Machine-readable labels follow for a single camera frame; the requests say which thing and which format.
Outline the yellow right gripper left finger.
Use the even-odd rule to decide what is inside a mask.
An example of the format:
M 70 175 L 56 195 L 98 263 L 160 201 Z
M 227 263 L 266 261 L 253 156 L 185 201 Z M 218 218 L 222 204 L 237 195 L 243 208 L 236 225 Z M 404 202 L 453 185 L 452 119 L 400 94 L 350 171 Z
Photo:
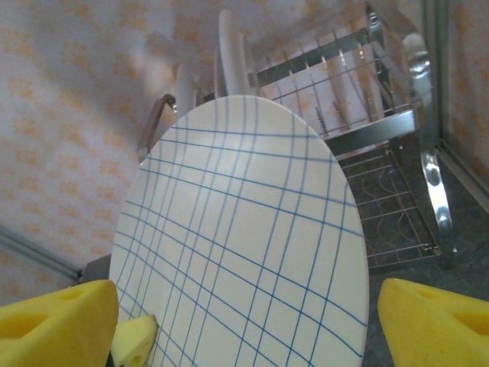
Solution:
M 118 294 L 97 280 L 1 308 L 3 366 L 145 365 L 157 334 L 146 315 L 118 321 Z

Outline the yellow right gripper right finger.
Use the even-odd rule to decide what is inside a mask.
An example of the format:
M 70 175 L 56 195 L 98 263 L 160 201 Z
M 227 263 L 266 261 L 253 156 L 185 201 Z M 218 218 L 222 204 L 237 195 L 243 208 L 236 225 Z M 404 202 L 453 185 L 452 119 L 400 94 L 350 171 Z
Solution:
M 377 311 L 395 366 L 487 366 L 488 302 L 388 278 Z

